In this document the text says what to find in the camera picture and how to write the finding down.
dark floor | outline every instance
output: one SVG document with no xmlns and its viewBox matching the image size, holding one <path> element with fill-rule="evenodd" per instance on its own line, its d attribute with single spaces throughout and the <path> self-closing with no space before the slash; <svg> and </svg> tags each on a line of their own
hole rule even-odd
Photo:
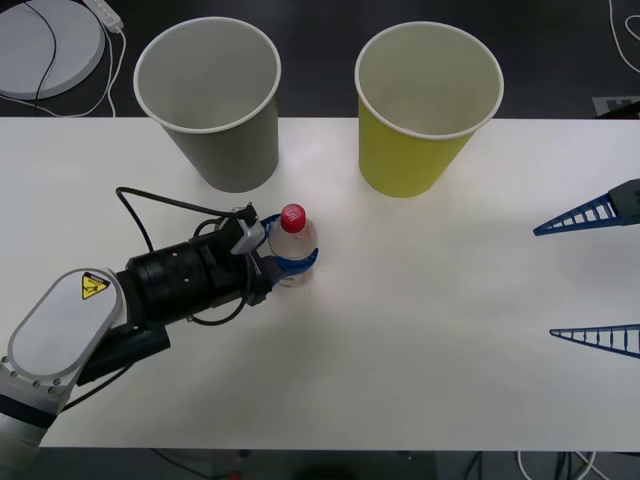
<svg viewBox="0 0 640 480">
<path fill-rule="evenodd" d="M 640 42 L 624 19 L 637 0 L 612 0 L 618 37 L 640 66 Z M 0 11 L 19 3 L 3 0 Z M 276 44 L 283 63 L 282 116 L 356 116 L 353 69 L 373 35 L 402 22 L 429 20 L 460 27 L 482 40 L 504 71 L 503 118 L 591 118 L 593 97 L 640 95 L 640 75 L 618 56 L 607 0 L 110 0 L 124 21 L 128 48 L 113 91 L 119 116 L 142 116 L 132 89 L 135 62 L 168 27 L 195 17 L 228 16 L 256 25 Z M 640 20 L 632 23 L 640 30 Z M 115 39 L 120 52 L 120 38 Z M 80 85 L 42 105 L 59 114 L 87 110 L 105 87 L 108 54 Z M 108 116 L 106 102 L 96 115 Z M 0 116 L 33 109 L 0 100 Z"/>
<path fill-rule="evenodd" d="M 244 480 L 463 480 L 474 453 L 414 453 L 411 457 L 398 452 L 252 452 L 237 461 L 237 452 L 205 450 L 163 450 L 165 455 L 198 472 L 214 478 L 238 471 Z M 523 463 L 534 480 L 554 478 L 557 454 L 526 453 Z M 583 468 L 573 455 L 574 478 Z M 640 458 L 615 453 L 600 453 L 594 463 L 611 480 L 640 478 Z M 477 465 L 467 477 L 480 478 Z M 566 468 L 561 478 L 566 478 Z M 13 477 L 0 479 L 67 480 L 107 479 L 176 479 L 193 480 L 197 476 L 164 462 L 149 450 L 119 449 L 45 449 L 32 468 Z M 511 480 L 523 478 L 514 453 L 485 452 L 482 455 L 482 478 Z M 599 478 L 594 472 L 585 480 Z"/>
</svg>

white round base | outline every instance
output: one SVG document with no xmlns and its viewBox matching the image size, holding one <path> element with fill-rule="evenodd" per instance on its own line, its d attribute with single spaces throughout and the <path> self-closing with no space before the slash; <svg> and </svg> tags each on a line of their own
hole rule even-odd
<svg viewBox="0 0 640 480">
<path fill-rule="evenodd" d="M 93 71 L 104 51 L 104 34 L 83 5 L 69 0 L 28 3 L 47 19 L 58 42 L 56 59 L 38 95 L 52 97 Z M 0 15 L 0 94 L 33 100 L 52 55 L 51 32 L 33 10 L 20 4 Z"/>
</svg>

power strip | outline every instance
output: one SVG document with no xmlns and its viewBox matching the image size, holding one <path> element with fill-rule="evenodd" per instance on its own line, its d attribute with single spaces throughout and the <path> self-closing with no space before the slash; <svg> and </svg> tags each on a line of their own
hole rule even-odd
<svg viewBox="0 0 640 480">
<path fill-rule="evenodd" d="M 82 0 L 89 10 L 95 13 L 98 20 L 100 20 L 107 30 L 111 33 L 116 33 L 118 30 L 122 30 L 124 24 L 122 20 L 109 4 L 103 0 Z"/>
</svg>

blue plastic part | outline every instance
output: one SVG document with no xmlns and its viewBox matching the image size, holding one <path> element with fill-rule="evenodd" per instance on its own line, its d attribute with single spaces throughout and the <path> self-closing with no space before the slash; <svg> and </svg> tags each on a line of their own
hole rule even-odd
<svg viewBox="0 0 640 480">
<path fill-rule="evenodd" d="M 598 207 L 602 207 L 607 218 L 602 218 Z M 579 207 L 569 210 L 567 213 L 552 218 L 533 230 L 536 236 L 552 233 L 571 232 L 574 230 L 587 230 L 591 228 L 604 228 L 625 225 L 627 222 L 616 213 L 608 193 L 591 200 Z"/>
<path fill-rule="evenodd" d="M 316 263 L 318 258 L 318 249 L 316 248 L 311 255 L 307 258 L 303 258 L 302 260 L 288 260 L 286 258 L 278 257 L 274 255 L 276 263 L 283 270 L 283 275 L 278 279 L 278 281 L 282 280 L 284 277 L 289 277 L 291 275 L 297 275 L 299 273 L 304 273 L 313 267 L 313 264 Z"/>
<path fill-rule="evenodd" d="M 275 225 L 278 218 L 280 218 L 279 213 L 271 215 L 270 217 L 267 217 L 260 222 L 262 223 L 262 227 L 264 228 L 264 238 L 256 248 L 260 248 L 260 246 L 267 240 L 267 238 L 269 238 L 269 234 L 271 233 L 271 230 L 273 229 L 273 226 Z M 316 248 L 308 257 L 303 258 L 302 260 L 289 260 L 274 255 L 274 260 L 282 269 L 282 275 L 278 279 L 274 280 L 273 284 L 275 285 L 285 277 L 304 273 L 309 270 L 311 267 L 313 267 L 313 264 L 316 263 L 316 260 L 318 259 L 318 253 L 319 250 Z"/>
<path fill-rule="evenodd" d="M 594 332 L 595 338 L 588 336 L 589 333 Z M 549 330 L 549 333 L 556 338 L 584 345 L 585 347 L 597 348 L 598 350 L 640 359 L 640 324 L 588 328 L 556 328 Z M 634 342 L 634 345 L 637 345 L 637 352 L 629 350 L 630 333 L 632 339 L 634 335 L 638 337 L 637 341 Z M 603 339 L 606 339 L 605 341 L 608 341 L 609 344 L 603 344 Z"/>
</svg>

paper cup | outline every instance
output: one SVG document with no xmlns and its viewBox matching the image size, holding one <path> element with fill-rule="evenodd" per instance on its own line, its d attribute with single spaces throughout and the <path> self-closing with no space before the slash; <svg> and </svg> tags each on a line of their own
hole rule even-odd
<svg viewBox="0 0 640 480">
<path fill-rule="evenodd" d="M 393 197 L 428 190 L 495 115 L 504 93 L 500 66 L 484 44 L 432 22 L 373 37 L 360 52 L 355 82 L 360 171 Z"/>
<path fill-rule="evenodd" d="M 248 23 L 208 17 L 156 37 L 138 59 L 133 87 L 200 175 L 225 192 L 252 190 L 278 165 L 274 95 L 280 57 Z"/>
</svg>

